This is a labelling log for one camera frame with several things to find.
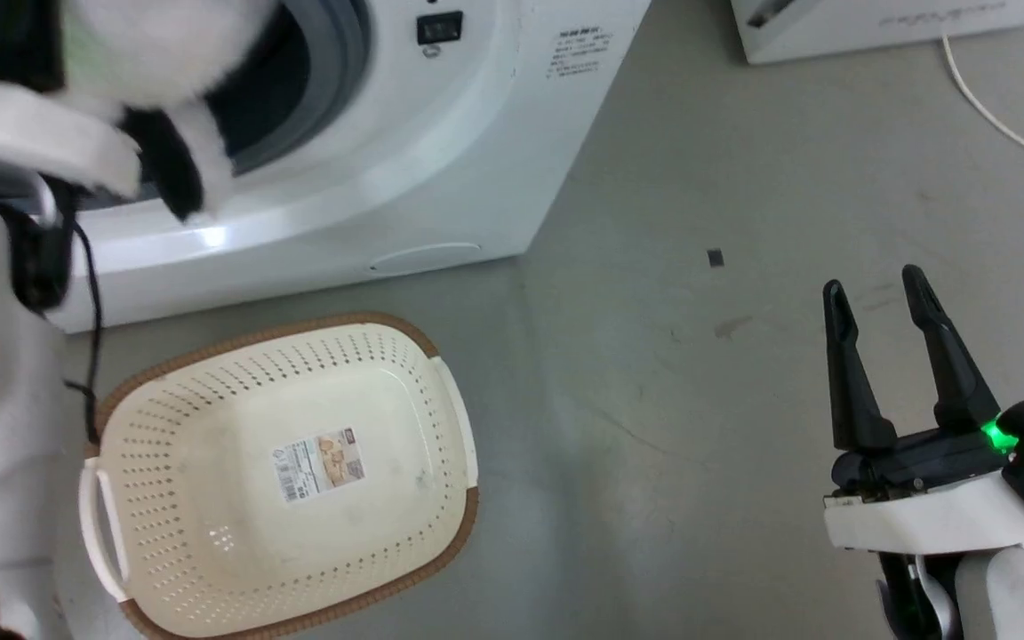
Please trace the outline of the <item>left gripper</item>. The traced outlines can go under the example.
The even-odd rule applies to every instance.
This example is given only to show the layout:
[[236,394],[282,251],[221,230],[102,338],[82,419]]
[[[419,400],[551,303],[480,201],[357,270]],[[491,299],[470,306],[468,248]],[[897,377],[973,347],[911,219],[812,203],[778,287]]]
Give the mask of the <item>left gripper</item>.
[[116,126],[68,106],[62,0],[0,0],[0,197],[45,178],[130,197],[137,146]]

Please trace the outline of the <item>printed text label sticker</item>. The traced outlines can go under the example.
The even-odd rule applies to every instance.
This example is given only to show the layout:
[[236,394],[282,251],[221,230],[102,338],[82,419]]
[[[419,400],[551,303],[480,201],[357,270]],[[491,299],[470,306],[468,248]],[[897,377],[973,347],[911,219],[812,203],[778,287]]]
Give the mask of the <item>printed text label sticker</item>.
[[603,26],[581,26],[557,33],[552,39],[547,78],[596,73],[608,58],[614,38]]

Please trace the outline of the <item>black and white plush panda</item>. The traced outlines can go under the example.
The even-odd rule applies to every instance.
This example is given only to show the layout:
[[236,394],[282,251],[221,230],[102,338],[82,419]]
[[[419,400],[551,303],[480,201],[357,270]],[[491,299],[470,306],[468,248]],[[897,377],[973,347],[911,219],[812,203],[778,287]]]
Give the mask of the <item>black and white plush panda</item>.
[[118,127],[179,221],[222,210],[233,162],[208,93],[243,67],[281,0],[62,0],[54,100]]

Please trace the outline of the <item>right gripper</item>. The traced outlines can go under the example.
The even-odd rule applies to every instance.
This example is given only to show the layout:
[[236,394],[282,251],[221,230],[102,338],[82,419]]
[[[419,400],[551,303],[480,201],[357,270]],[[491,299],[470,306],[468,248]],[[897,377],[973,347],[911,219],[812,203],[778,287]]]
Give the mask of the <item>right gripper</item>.
[[1000,413],[921,267],[901,270],[933,373],[940,432],[903,437],[883,417],[841,281],[822,288],[833,442],[841,489],[824,499],[834,547],[874,554],[971,554],[1024,544],[1024,401]]

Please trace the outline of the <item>white front-load washing machine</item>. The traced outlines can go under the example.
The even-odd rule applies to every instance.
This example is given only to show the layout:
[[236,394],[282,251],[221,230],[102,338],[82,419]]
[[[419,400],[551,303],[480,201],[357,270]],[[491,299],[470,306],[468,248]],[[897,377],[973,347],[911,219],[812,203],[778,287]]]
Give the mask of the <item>white front-load washing machine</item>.
[[[344,112],[309,143],[234,175],[212,216],[89,200],[103,323],[121,325],[527,251],[651,0],[364,0],[372,44]],[[416,18],[463,11],[458,42]],[[547,78],[552,39],[614,38],[596,73]]]

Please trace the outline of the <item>cream perforated laundry basket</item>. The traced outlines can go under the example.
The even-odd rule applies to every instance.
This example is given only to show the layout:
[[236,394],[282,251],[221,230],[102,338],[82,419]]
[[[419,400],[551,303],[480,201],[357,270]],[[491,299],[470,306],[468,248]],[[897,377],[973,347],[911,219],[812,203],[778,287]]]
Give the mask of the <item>cream perforated laundry basket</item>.
[[[96,413],[78,515],[147,640],[279,640],[442,571],[478,516],[468,411],[437,346],[382,313],[321,317],[155,365]],[[366,478],[288,505],[275,447],[352,428]]]

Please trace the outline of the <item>grey rubber door gasket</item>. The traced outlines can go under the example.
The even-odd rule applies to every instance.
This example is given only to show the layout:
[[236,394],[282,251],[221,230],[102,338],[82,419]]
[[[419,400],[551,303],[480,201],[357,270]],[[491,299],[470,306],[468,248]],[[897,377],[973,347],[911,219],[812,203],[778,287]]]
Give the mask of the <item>grey rubber door gasket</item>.
[[362,82],[372,44],[364,0],[279,0],[243,63],[208,92],[237,177],[312,141]]

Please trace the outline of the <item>white box appliance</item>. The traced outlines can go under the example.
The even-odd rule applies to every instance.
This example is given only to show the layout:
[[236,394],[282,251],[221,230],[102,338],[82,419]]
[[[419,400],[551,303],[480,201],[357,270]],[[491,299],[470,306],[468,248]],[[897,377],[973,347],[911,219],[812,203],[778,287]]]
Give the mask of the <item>white box appliance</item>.
[[729,0],[746,61],[809,60],[1024,26],[1024,0]]

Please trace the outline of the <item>paper product label sticker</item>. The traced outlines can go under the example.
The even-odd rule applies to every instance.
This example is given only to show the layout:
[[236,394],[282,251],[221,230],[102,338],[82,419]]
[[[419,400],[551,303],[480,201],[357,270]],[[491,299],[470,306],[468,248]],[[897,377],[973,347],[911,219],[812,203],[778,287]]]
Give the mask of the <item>paper product label sticker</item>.
[[352,428],[275,447],[271,462],[288,505],[312,500],[366,478],[362,451]]

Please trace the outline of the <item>black door latch socket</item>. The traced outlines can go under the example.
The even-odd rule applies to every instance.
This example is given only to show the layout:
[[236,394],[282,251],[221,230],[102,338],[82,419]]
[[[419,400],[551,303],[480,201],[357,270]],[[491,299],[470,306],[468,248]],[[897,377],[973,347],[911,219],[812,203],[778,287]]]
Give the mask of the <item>black door latch socket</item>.
[[416,18],[416,44],[421,47],[458,42],[463,33],[464,12],[426,13]]

